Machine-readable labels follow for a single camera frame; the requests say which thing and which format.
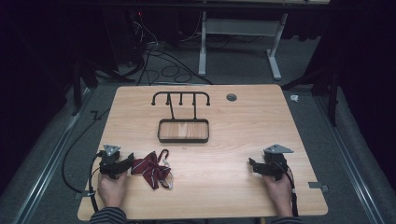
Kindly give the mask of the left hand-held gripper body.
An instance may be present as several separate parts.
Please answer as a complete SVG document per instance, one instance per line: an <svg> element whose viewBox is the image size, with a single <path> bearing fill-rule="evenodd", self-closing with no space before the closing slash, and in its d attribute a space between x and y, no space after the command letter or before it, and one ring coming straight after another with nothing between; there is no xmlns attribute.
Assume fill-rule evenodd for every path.
<svg viewBox="0 0 396 224"><path fill-rule="evenodd" d="M111 179L117 179L119 175L112 175L110 169L115 165L119 164L120 158L120 146L113 146L104 144L104 149L101 151L100 161L100 173L102 175L107 175Z"/></svg>

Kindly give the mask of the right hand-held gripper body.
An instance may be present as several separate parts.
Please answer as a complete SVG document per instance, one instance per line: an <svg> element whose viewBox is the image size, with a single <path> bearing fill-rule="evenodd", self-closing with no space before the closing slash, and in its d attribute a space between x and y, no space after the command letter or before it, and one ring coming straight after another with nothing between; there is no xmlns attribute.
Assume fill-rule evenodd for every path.
<svg viewBox="0 0 396 224"><path fill-rule="evenodd" d="M280 180L282 175L288 170L287 160L285 159L284 154L293 153L293 150L279 144L274 144L265 148L263 152L263 174L273 176L275 180Z"/></svg>

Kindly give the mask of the dark red striped bow tie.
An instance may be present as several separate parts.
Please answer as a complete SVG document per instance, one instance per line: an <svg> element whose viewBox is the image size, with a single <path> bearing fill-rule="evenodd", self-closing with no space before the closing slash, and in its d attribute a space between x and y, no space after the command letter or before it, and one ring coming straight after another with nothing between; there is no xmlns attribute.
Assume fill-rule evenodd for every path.
<svg viewBox="0 0 396 224"><path fill-rule="evenodd" d="M142 175L153 190L159 187L172 189L174 177L167 161L168 156L169 150L166 148L159 155L152 151L145 158L134 160L131 174Z"/></svg>

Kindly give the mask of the person's left hand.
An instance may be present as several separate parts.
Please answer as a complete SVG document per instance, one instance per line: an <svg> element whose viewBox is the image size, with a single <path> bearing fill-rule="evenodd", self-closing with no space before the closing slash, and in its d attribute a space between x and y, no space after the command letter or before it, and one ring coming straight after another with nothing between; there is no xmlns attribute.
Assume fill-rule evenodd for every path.
<svg viewBox="0 0 396 224"><path fill-rule="evenodd" d="M123 172L117 179L108 175L98 175L98 194L105 207L121 207L126 190L127 173Z"/></svg>

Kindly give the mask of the person's right hand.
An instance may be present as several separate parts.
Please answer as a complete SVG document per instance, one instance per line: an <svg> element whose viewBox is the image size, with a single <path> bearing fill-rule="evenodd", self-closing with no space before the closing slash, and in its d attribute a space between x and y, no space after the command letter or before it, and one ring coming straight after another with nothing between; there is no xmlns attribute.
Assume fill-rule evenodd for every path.
<svg viewBox="0 0 396 224"><path fill-rule="evenodd" d="M291 207L291 186L289 179L282 175L282 178L275 180L272 176L262 177L271 202L274 205L276 214L279 217L292 217Z"/></svg>

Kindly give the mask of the black metal hook rack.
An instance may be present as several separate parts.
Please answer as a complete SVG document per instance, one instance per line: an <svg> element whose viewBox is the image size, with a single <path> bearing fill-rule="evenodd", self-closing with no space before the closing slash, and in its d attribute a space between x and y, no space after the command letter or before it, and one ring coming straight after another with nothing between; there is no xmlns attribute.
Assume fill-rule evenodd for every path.
<svg viewBox="0 0 396 224"><path fill-rule="evenodd" d="M204 91L157 91L152 95L151 104L157 104L157 98L165 96L165 104L169 107L170 118L161 119L158 125L157 137L161 143L187 143L204 144L210 136L208 119L199 119L197 116L197 97L203 95L206 98L205 105L211 106L210 96ZM191 98L192 118L177 119L174 111L173 97L178 96L177 104L184 105L184 97Z"/></svg>

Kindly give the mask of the black stand legs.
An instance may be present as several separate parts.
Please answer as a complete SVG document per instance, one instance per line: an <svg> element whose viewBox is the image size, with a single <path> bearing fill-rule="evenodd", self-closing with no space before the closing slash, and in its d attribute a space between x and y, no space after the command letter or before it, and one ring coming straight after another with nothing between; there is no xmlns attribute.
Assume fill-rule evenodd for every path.
<svg viewBox="0 0 396 224"><path fill-rule="evenodd" d="M327 113L332 126L336 126L335 111L337 105L338 92L338 72L330 67L299 77L290 83L281 86L283 91L288 91L299 85L312 84L311 93L313 96L328 96Z"/></svg>
<svg viewBox="0 0 396 224"><path fill-rule="evenodd" d="M98 86L98 81L95 77L95 72L101 71L106 75L115 78L120 82L133 83L133 79L123 77L122 75L104 68L97 63L89 60L78 60L73 66L73 95L74 95L74 112L75 116L78 112L82 110L83 100L81 91L81 82L84 82L88 89L95 89Z"/></svg>

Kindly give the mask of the aluminium floor rail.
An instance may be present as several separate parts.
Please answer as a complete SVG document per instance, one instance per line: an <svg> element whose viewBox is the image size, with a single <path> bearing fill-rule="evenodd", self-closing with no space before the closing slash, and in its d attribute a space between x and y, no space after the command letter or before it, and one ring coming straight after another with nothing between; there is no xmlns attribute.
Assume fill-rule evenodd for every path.
<svg viewBox="0 0 396 224"><path fill-rule="evenodd" d="M340 155L342 163L345 167L346 174L348 175L353 189L355 190L370 223L385 224L385 219L379 211L379 207L374 200L373 194L363 180L361 173L358 170L358 167L354 162L351 154L348 152L347 145L342 139L342 136L337 128L332 125L331 120L328 118L327 106L325 105L324 100L321 97L315 97L314 101L332 134L332 138L337 145L337 152Z"/></svg>
<svg viewBox="0 0 396 224"><path fill-rule="evenodd" d="M18 214L15 216L12 224L28 224L31 220L33 213L35 212L38 204L40 203L42 196L44 195L57 167L61 163L62 156L65 154L65 145L68 141L73 129L75 128L80 115L81 110L86 106L92 97L92 89L85 88L82 93L82 104L81 108L77 110L76 114L73 115L66 123L64 131L58 139L55 147L51 151L49 158L46 160L46 164L43 170L40 172L37 180L30 189L24 203L22 204Z"/></svg>

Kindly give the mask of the white metal desk frame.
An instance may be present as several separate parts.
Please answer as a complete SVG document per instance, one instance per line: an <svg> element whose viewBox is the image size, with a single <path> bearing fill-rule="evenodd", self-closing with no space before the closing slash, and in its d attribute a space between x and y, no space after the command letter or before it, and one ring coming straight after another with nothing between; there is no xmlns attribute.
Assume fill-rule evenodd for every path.
<svg viewBox="0 0 396 224"><path fill-rule="evenodd" d="M281 74L276 61L276 50L286 26L288 14L284 13L277 21L251 21L234 19L211 19L202 13L201 47L199 53L198 74L206 74L206 36L207 35L249 35L270 36L274 39L273 46L266 50L273 79L280 80Z"/></svg>

